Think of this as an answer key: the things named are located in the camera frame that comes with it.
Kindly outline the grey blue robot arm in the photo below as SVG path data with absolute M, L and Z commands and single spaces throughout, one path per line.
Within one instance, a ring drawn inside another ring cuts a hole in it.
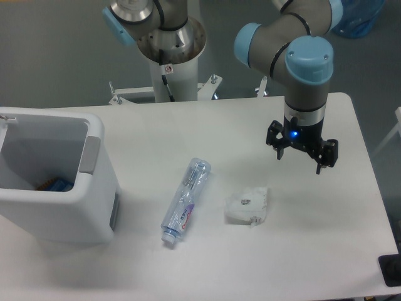
M 339 23 L 342 3 L 285 1 L 279 10 L 269 26 L 242 27 L 234 55 L 286 89 L 284 120 L 271 123 L 267 145 L 278 157 L 292 147 L 307 153 L 318 169 L 333 167 L 338 141 L 321 136 L 334 58 L 323 36 Z M 189 16 L 187 1 L 111 1 L 102 15 L 119 42 L 137 45 L 149 60 L 157 102 L 197 100 L 197 58 L 206 35 Z

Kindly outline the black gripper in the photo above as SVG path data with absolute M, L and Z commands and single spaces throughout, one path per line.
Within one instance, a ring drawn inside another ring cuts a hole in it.
M 266 144 L 276 151 L 277 160 L 287 147 L 307 153 L 316 161 L 316 174 L 320 175 L 322 166 L 334 166 L 338 159 L 338 141 L 321 137 L 324 117 L 324 107 L 310 112 L 286 107 L 284 123 L 274 120 L 268 127 Z

